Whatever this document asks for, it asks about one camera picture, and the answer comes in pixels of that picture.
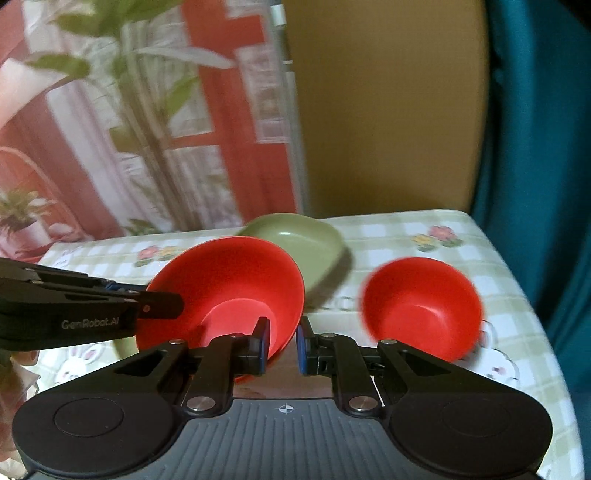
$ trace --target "bowl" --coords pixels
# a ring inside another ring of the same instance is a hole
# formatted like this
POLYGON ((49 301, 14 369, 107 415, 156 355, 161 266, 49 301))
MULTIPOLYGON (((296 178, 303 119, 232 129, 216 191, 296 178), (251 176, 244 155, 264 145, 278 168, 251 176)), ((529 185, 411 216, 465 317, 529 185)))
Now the bowl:
POLYGON ((195 348, 217 336, 248 335, 263 316, 271 322, 271 358, 293 337, 304 307, 304 282, 292 258, 270 242, 245 236, 190 248, 154 277, 148 291, 180 294, 184 310, 175 320, 139 321, 140 351, 175 338, 195 348))
POLYGON ((260 216, 238 235, 270 241, 289 253, 301 271, 306 292, 320 284, 345 252, 345 242, 337 229, 295 213, 260 216))
POLYGON ((482 304, 458 270, 431 258, 401 258, 375 270, 361 298, 376 340, 394 339, 453 362, 478 341, 482 304))

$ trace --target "potted plant picture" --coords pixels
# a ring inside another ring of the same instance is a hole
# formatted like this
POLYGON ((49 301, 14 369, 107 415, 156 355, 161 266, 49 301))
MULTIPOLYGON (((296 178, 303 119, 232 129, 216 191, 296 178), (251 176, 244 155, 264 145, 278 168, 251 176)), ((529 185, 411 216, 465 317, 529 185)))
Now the potted plant picture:
POLYGON ((142 159, 147 179, 132 178, 131 183, 162 218, 171 220, 173 229, 190 231, 202 229, 199 207, 213 206, 203 190, 207 179, 202 169, 194 168, 187 176, 180 167, 186 154, 174 153, 171 120, 199 86, 199 67, 225 70, 235 67, 235 62, 205 48, 172 47, 165 38, 154 40, 153 22, 182 3, 73 0, 56 10, 51 23, 81 42, 88 41, 85 55, 42 51, 25 65, 37 73, 59 74, 62 83, 85 81, 100 93, 118 123, 108 131, 113 146, 119 153, 142 159), (103 45, 105 40, 110 41, 109 48, 97 55, 93 44, 103 45), (167 72, 175 72, 173 82, 167 72), (201 185, 195 193, 198 205, 187 195, 195 182, 201 185))
POLYGON ((18 251, 34 250, 51 243, 40 218, 47 214, 53 201, 39 197, 37 192, 12 189, 0 193, 0 232, 18 251))

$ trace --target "tablecloth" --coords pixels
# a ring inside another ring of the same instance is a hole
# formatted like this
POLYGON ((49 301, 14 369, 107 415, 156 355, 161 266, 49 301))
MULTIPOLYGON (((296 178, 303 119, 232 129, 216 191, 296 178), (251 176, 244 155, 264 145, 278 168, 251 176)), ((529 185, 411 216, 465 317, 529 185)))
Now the tablecloth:
MULTIPOLYGON (((474 221, 465 213, 451 210, 324 221, 341 232, 349 252, 332 277, 307 298, 306 313, 314 330, 349 335, 360 345, 375 345, 358 315, 358 295, 366 276, 381 264, 401 257, 429 257, 451 264, 472 281, 485 308, 479 344, 459 364, 540 401, 550 413, 554 433, 539 474, 545 480, 582 480, 579 433, 556 357, 523 291, 474 221)), ((126 283, 145 284, 180 252, 235 232, 236 229, 218 229, 57 244, 41 263, 126 283)), ((79 372, 85 372, 115 361, 121 354, 121 345, 119 352, 111 342, 42 352, 35 367, 41 375, 41 389, 64 381, 66 371, 72 376, 70 367, 74 364, 79 372)), ((273 386, 272 383, 283 379, 285 384, 287 376, 282 369, 289 369, 291 375, 297 370, 294 363, 295 350, 290 345, 266 376, 258 383, 240 387, 244 388, 242 392, 249 391, 256 397, 277 391, 278 384, 273 386)), ((301 380, 301 385, 322 396, 329 388, 324 380, 312 378, 307 379, 307 383, 301 380)), ((285 387, 288 390, 299 388, 298 382, 285 387)))

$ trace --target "round pad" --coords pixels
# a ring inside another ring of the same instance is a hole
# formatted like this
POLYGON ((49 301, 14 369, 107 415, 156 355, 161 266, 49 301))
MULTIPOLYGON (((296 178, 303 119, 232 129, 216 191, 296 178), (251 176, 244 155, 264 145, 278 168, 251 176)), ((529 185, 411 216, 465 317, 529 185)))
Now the round pad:
POLYGON ((539 466, 552 438, 547 412, 528 395, 414 393, 390 430, 402 451, 451 478, 509 478, 539 466))
POLYGON ((271 321, 272 357, 293 337, 304 307, 304 282, 292 258, 270 242, 247 236, 190 248, 166 265, 148 290, 180 294, 184 310, 176 320, 139 320, 139 350, 173 338, 195 348, 217 336, 248 335, 262 316, 271 321))
POLYGON ((123 474, 159 455, 175 431, 157 394, 44 393, 18 410, 14 442, 29 470, 58 478, 123 474))
POLYGON ((98 437, 117 428, 123 410, 104 398, 83 398, 60 407, 54 422, 62 432, 74 437, 98 437))
POLYGON ((412 257, 387 263, 370 276, 361 314, 376 341, 395 339, 453 362, 478 340, 482 305, 460 271, 412 257))

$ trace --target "teal fabric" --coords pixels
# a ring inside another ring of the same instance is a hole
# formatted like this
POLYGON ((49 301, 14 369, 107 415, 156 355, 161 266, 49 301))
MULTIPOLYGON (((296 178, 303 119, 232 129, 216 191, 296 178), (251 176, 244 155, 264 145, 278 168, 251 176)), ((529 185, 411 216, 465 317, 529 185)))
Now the teal fabric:
POLYGON ((591 33, 558 0, 487 7, 491 101, 472 215, 546 328, 589 470, 591 33))

